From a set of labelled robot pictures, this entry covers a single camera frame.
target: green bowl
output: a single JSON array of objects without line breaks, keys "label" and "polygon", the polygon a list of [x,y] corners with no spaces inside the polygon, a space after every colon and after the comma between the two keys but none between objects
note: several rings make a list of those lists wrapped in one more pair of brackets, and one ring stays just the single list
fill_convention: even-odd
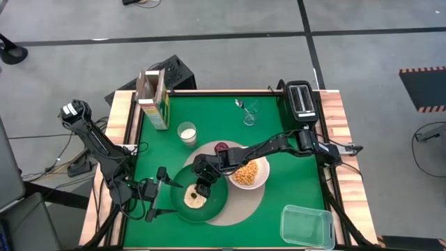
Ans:
[{"label": "green bowl", "polygon": [[184,203],[184,194],[187,188],[197,182],[198,177],[192,173],[191,165],[181,169],[174,181],[182,185],[182,188],[171,187],[170,198],[172,205],[178,211],[178,215],[190,222],[205,222],[217,216],[228,200],[228,184],[224,177],[212,184],[210,196],[201,208],[190,208]]}]

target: concrete floor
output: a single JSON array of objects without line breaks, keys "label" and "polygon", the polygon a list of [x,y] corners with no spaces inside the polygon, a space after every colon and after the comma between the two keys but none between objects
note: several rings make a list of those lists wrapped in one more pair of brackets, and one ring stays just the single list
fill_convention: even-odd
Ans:
[{"label": "concrete floor", "polygon": [[[424,28],[446,21],[446,3],[438,0],[304,3],[312,31]],[[22,42],[303,30],[294,0],[163,0],[151,10],[122,6],[118,0],[14,0],[0,14],[0,31]],[[418,170],[410,152],[415,130],[445,120],[445,115],[417,113],[398,77],[400,68],[446,65],[446,33],[313,39],[326,88],[341,90],[353,139],[364,146],[358,159],[377,234],[446,238],[446,182]],[[56,116],[73,98],[88,102],[93,118],[108,115],[102,97],[134,78],[139,68],[173,54],[195,73],[200,89],[264,89],[280,78],[305,79],[316,87],[303,36],[28,49],[29,57],[21,64],[0,62],[0,114],[10,137],[65,133]],[[32,173],[50,166],[67,139],[11,144],[19,167]],[[62,161],[82,147],[73,138]],[[446,175],[443,149],[437,141],[415,147],[423,167]],[[65,175],[56,175],[42,184],[54,187],[67,181]],[[89,187],[77,191],[88,196]],[[64,207],[50,211],[63,231],[62,243],[71,247],[79,238],[83,215],[74,213],[71,230],[58,228],[68,220],[63,210],[69,212]]]}]

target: clear plastic container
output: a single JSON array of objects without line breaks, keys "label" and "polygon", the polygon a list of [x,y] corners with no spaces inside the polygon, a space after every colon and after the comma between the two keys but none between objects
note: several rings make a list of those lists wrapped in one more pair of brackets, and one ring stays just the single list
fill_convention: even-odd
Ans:
[{"label": "clear plastic container", "polygon": [[333,214],[329,211],[286,205],[280,235],[287,243],[331,250],[335,247]]}]

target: round beige mat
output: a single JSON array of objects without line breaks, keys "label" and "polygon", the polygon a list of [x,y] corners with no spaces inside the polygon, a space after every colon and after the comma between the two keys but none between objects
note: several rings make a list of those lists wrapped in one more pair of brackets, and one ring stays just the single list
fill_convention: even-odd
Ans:
[{"label": "round beige mat", "polygon": [[[195,150],[187,158],[184,167],[192,164],[195,156],[201,153],[215,154],[214,147],[219,142],[224,142],[229,147],[243,147],[238,143],[224,140],[209,142]],[[228,201],[219,215],[215,216],[212,220],[207,221],[208,224],[215,226],[230,226],[242,222],[255,212],[262,201],[263,194],[265,193],[265,184],[254,190],[243,190],[237,188],[229,179],[226,178],[226,181],[229,189]]]}]

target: red fruit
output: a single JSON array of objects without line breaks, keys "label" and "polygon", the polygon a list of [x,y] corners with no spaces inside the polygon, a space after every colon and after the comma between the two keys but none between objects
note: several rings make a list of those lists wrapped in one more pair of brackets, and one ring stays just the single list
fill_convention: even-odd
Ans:
[{"label": "red fruit", "polygon": [[217,154],[218,151],[226,150],[228,148],[229,148],[229,146],[227,144],[220,142],[214,147],[214,151],[215,151],[215,154]]}]

